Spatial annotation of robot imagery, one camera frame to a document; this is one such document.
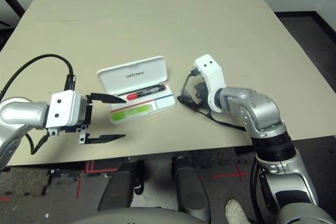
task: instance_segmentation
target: white shoe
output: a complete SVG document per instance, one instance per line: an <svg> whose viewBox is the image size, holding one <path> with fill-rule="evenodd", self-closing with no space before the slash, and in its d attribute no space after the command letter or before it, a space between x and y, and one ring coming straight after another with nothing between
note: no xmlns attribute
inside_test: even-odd
<svg viewBox="0 0 336 224"><path fill-rule="evenodd" d="M235 199L230 199L225 205L225 216L229 224L251 224L243 208Z"/></svg>

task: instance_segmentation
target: marker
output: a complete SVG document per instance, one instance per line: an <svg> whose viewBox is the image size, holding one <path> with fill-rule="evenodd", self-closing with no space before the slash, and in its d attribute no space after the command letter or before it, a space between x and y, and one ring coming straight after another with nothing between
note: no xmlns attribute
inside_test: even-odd
<svg viewBox="0 0 336 224"><path fill-rule="evenodd" d="M145 90L133 93L133 94L129 94L127 96L127 100L134 100L136 98L144 97L145 95L155 94L155 93L158 93L158 92L163 91L165 89L166 89L165 85L161 84L161 85L159 85L158 87L155 87L155 88L145 89Z"/></svg>

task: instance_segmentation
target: black cable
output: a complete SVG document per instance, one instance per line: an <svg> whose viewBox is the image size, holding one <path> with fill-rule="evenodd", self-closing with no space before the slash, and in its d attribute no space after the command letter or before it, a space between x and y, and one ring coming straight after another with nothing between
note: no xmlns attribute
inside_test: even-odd
<svg viewBox="0 0 336 224"><path fill-rule="evenodd" d="M258 224L265 224L257 201L258 174L259 174L259 164L257 163L257 159L255 158L250 172L250 196Z"/></svg>
<svg viewBox="0 0 336 224"><path fill-rule="evenodd" d="M73 76L74 75L74 70L72 68L72 65L70 64L70 62L66 59L63 58L60 55L53 55L53 54L47 54L47 55L41 55L38 57L35 57L34 59L28 61L27 63L25 63L22 67L20 67L13 75L12 77L9 79L9 81L6 83L6 85L4 86L3 90L0 93L0 102L2 101L3 97L5 96L5 93L7 92L9 86L12 84L12 82L15 80L15 78L23 71L25 70L29 65L33 64L35 61L38 61L40 59L44 59L44 58L49 58L49 57L53 57L53 58L57 58L62 60L69 68L69 76Z"/></svg>
<svg viewBox="0 0 336 224"><path fill-rule="evenodd" d="M33 143L33 139L30 137L30 135L27 133L26 138L29 141L29 145L30 145L30 154L34 155L40 148L41 146L48 140L48 138L50 137L49 132L47 132L47 134L45 134L37 143L36 147L34 147L34 143Z"/></svg>
<svg viewBox="0 0 336 224"><path fill-rule="evenodd" d="M204 116L206 116L207 118L209 118L210 120L214 121L215 123L218 123L220 125L223 125L223 126L226 126L226 127L231 127L231 128L234 128L234 129L237 129L237 130L240 130L240 131L246 131L246 129L242 126L238 126L238 125L234 125L234 124L230 124L230 123L226 123L226 122L221 122L221 121L218 121L216 119L213 118L213 116L211 115L211 111L209 111L207 114L197 110L196 111L197 113L199 114L202 114Z"/></svg>
<svg viewBox="0 0 336 224"><path fill-rule="evenodd" d="M28 133L26 133L26 138L28 139L28 141L29 141L29 145L30 145L30 153L32 153L33 152L33 150L34 150L34 142L33 142L33 139L32 139L32 137L28 134Z"/></svg>

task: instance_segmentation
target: table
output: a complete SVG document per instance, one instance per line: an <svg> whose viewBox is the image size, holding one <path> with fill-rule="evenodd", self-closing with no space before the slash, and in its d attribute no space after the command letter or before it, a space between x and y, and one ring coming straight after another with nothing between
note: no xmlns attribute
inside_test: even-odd
<svg viewBox="0 0 336 224"><path fill-rule="evenodd" d="M83 95L103 92L99 69L163 55L176 96L194 60L210 54L228 86L253 88L275 100L294 140L336 133L335 93L263 0L34 0L0 54L1 87L21 65L42 54L66 57L75 69L76 90ZM6 97L49 102L52 93L62 91L66 74L61 61L38 61L17 78ZM230 115L218 118L237 123ZM31 131L35 143L44 133ZM112 125L108 106L95 102L88 133L126 137L79 145L78 133L61 133L34 156L22 139L9 165L250 144L244 132L213 123L179 103Z"/></svg>

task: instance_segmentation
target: white case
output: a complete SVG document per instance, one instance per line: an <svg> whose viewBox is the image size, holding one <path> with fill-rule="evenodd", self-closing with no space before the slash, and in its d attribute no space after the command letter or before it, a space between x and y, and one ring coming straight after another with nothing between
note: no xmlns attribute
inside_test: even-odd
<svg viewBox="0 0 336 224"><path fill-rule="evenodd" d="M163 56L101 69L97 72L97 77L106 94L116 95L127 101L127 103L109 104L110 121L113 124L168 110L176 104L172 89L165 82L167 68ZM164 85L165 90L134 100L127 99L130 93L156 85Z"/></svg>

